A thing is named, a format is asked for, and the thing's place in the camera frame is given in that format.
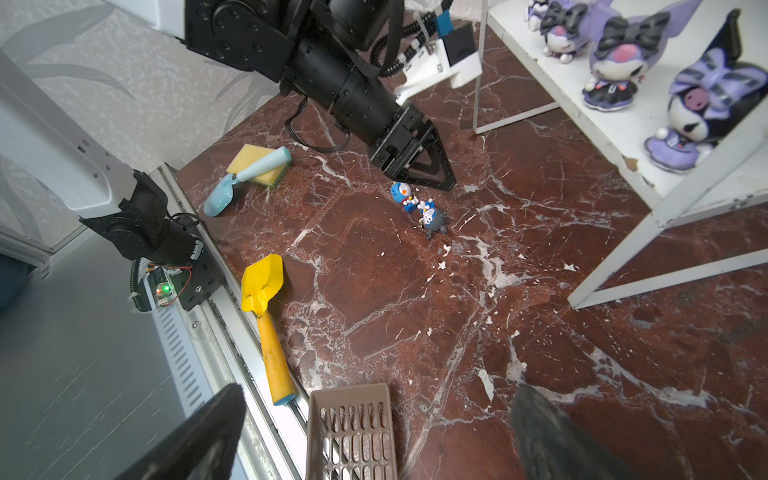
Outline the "grey suit Doraemon figure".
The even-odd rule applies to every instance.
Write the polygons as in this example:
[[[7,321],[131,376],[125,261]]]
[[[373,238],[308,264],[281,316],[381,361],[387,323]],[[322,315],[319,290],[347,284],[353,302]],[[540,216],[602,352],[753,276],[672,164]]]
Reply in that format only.
[[[432,200],[420,201],[417,208],[421,213],[419,225],[426,231],[428,240],[431,240],[436,233],[447,232],[446,215]]]

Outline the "blue Doraemon figure pair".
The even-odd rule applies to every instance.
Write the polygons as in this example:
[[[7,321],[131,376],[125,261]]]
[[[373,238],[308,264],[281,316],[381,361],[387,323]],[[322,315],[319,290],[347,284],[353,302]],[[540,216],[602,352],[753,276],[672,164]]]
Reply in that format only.
[[[398,203],[406,213],[413,213],[419,204],[419,199],[415,196],[410,185],[404,182],[394,182],[391,185],[390,193],[393,200]]]

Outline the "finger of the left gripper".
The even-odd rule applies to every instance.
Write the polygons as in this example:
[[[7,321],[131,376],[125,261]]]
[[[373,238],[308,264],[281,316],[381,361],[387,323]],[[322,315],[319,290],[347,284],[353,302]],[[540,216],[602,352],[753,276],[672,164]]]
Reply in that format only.
[[[441,191],[450,191],[456,185],[455,173],[432,122],[422,125],[406,146],[398,180]]]

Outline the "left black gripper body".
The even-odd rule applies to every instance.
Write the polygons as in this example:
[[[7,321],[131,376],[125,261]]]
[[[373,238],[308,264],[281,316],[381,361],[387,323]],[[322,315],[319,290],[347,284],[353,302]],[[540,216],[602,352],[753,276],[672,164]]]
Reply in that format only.
[[[401,1],[186,1],[184,45],[328,110],[383,171],[424,171],[432,124],[382,84],[405,36]]]

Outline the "purple caped Kuromi figure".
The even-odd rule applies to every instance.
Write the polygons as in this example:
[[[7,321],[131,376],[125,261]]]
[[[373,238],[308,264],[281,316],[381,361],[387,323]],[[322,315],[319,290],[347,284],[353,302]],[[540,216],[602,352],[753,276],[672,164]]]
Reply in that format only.
[[[625,17],[617,10],[594,8],[589,39],[590,79],[582,90],[584,104],[612,112],[633,103],[637,83],[664,54],[668,41],[680,35],[701,5],[678,1],[652,15]]]

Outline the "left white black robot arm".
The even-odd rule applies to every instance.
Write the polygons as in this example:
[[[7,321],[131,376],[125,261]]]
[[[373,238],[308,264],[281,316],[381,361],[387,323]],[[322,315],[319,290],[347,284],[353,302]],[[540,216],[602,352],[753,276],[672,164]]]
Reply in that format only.
[[[448,191],[456,178],[431,120],[383,79],[415,33],[400,1],[122,1],[194,53],[277,82],[330,111],[388,178]],[[1,61],[1,152],[127,259],[185,267],[203,245],[173,221],[145,173],[91,138],[9,58]]]

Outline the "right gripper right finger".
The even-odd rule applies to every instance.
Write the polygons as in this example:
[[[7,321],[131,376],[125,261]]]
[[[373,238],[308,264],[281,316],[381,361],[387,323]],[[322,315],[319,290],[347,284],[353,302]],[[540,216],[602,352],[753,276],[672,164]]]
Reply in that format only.
[[[634,479],[636,473],[531,386],[513,396],[509,420],[528,479]]]

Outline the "dark purple small figure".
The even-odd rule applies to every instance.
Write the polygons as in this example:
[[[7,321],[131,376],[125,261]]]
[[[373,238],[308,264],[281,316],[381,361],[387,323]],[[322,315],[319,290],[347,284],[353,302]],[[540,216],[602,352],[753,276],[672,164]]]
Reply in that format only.
[[[570,63],[590,42],[592,25],[598,24],[603,13],[611,12],[611,4],[611,0],[550,1],[539,25],[544,55]]]

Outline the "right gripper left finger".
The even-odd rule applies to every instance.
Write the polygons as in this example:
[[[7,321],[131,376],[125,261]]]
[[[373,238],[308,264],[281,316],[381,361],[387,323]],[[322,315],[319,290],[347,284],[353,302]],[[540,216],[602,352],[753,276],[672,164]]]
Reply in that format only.
[[[120,479],[229,479],[246,415],[243,389],[224,386]]]

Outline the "black purple Kuromi figure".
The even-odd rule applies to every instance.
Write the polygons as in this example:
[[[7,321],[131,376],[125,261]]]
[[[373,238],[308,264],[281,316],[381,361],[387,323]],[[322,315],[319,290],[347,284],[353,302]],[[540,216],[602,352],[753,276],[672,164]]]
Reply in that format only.
[[[529,0],[525,11],[525,22],[531,32],[538,31],[549,9],[549,0]]]

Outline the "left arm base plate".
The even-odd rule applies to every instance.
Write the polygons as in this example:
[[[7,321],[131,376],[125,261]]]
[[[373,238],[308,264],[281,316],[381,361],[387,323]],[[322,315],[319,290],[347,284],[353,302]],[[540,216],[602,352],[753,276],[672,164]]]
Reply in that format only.
[[[161,265],[145,258],[134,260],[129,273],[128,301],[135,313],[179,305],[184,311],[210,298],[225,283],[210,250],[197,241],[197,258],[182,266]]]

